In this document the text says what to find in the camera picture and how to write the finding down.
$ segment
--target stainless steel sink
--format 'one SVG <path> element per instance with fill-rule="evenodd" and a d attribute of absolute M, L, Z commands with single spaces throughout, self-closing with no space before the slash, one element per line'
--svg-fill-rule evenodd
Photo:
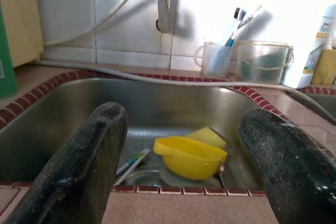
<path fill-rule="evenodd" d="M 257 107 L 250 98 L 224 88 L 114 79 L 65 83 L 3 128 L 0 131 L 0 181 L 34 180 L 89 114 L 109 101 L 123 105 L 129 114 L 128 137 L 119 165 L 144 148 L 152 149 L 157 137 L 185 135 L 210 126 L 227 141 L 229 156 L 222 175 L 225 187 L 262 189 L 237 133 L 240 117 Z M 159 170 L 163 165 L 162 159 L 151 152 L 140 168 Z M 148 179 L 141 181 L 150 184 Z"/>
<path fill-rule="evenodd" d="M 333 124 L 336 124 L 336 95 L 306 94 L 308 97 L 320 104 L 324 108 L 323 110 L 315 106 L 313 103 L 302 99 L 294 93 L 289 93 L 288 95 L 293 99 L 297 100 L 302 105 L 314 111 L 322 118 L 328 120 Z"/>

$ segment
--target hose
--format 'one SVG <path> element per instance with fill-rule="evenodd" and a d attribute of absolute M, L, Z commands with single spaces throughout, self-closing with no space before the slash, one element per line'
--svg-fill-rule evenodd
<path fill-rule="evenodd" d="M 49 60 L 41 60 L 41 61 L 33 61 L 32 64 L 38 66 L 46 66 L 46 67 L 59 67 L 59 68 L 72 68 L 72 69 L 83 69 L 83 70 L 91 70 L 100 73 L 111 74 L 114 76 L 119 76 L 122 78 L 135 80 L 135 81 L 144 81 L 155 84 L 170 84 L 170 85 L 178 85 L 178 86 L 199 86 L 199 87 L 226 87 L 232 88 L 236 86 L 240 87 L 250 87 L 250 88 L 266 88 L 266 89 L 277 89 L 281 91 L 286 91 L 292 94 L 295 94 L 297 97 L 311 103 L 318 110 L 326 115 L 326 117 L 333 123 L 336 124 L 335 118 L 320 104 L 318 104 L 315 100 L 311 99 L 307 95 L 301 93 L 300 91 L 282 85 L 270 85 L 270 84 L 260 84 L 260 83 L 250 83 L 250 82 L 187 82 L 187 81 L 169 81 L 169 80 L 161 80 L 154 79 L 143 76 L 136 76 L 130 73 L 119 72 L 113 69 L 96 67 L 92 65 L 79 64 L 79 63 L 68 63 L 68 62 L 58 62 L 58 61 L 49 61 Z"/>
<path fill-rule="evenodd" d="M 100 28 L 106 21 L 108 21 L 128 0 L 120 0 L 114 8 L 111 9 L 111 11 L 108 13 L 108 15 L 103 18 L 101 21 L 97 22 L 93 27 L 86 29 L 83 33 L 75 35 L 68 39 L 62 39 L 62 40 L 54 40 L 45 42 L 45 47 L 55 46 L 59 44 L 64 44 L 66 42 L 81 38 L 85 35 L 88 35 L 89 33 L 95 31 L 96 29 Z"/>

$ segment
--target tiled backsplash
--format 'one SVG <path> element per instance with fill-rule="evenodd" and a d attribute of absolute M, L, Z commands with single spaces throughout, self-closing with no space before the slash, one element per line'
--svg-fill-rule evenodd
<path fill-rule="evenodd" d="M 44 40 L 80 34 L 102 19 L 118 1 L 38 0 Z M 223 40 L 236 7 L 248 11 L 259 4 L 264 7 L 258 18 L 240 31 L 238 39 L 287 42 L 284 40 L 292 37 L 288 37 L 291 24 L 281 18 L 281 13 L 287 9 L 300 12 L 299 0 L 177 0 L 173 1 L 176 6 L 172 5 L 175 21 L 171 35 L 162 34 L 155 26 L 157 1 L 127 1 L 95 33 L 46 48 L 44 58 L 199 71 L 193 60 L 196 48 L 204 41 Z"/>

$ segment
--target sponge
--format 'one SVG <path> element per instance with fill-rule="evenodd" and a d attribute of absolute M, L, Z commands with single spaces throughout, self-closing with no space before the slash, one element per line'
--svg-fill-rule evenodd
<path fill-rule="evenodd" d="M 186 137 L 191 138 L 193 140 L 202 142 L 204 144 L 208 144 L 220 149 L 224 149 L 226 146 L 226 142 L 221 139 L 213 130 L 209 127 L 205 127 L 198 131 L 194 131 L 188 134 Z"/>

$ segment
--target label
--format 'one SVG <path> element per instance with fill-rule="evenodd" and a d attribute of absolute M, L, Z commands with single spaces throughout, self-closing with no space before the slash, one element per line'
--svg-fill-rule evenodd
<path fill-rule="evenodd" d="M 2 66 L 2 61 L 0 60 L 0 79 L 5 78 L 4 68 Z"/>
<path fill-rule="evenodd" d="M 319 61 L 324 43 L 327 42 L 328 32 L 333 21 L 334 18 L 323 17 L 319 31 L 316 34 L 313 50 L 309 54 L 303 73 L 314 73 L 314 69 Z"/>

